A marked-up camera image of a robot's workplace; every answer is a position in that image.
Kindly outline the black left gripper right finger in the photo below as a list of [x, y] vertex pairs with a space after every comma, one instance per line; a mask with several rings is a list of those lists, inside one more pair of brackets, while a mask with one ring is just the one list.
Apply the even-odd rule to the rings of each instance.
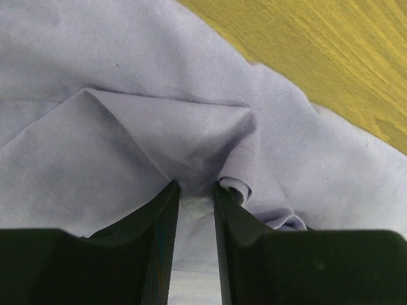
[[405, 304], [406, 240], [393, 231], [278, 231], [214, 185], [223, 304]]

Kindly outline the lavender t-shirt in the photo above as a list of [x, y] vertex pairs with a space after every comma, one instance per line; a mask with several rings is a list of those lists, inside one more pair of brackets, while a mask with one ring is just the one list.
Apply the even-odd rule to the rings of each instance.
[[406, 156], [176, 1], [1, 2], [1, 227], [88, 236], [182, 189], [170, 304], [220, 304], [212, 187], [279, 231], [406, 234]]

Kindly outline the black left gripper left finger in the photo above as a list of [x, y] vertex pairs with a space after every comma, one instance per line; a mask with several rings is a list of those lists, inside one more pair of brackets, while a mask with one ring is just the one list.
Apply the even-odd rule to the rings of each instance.
[[180, 188], [93, 235], [1, 231], [2, 304], [166, 304]]

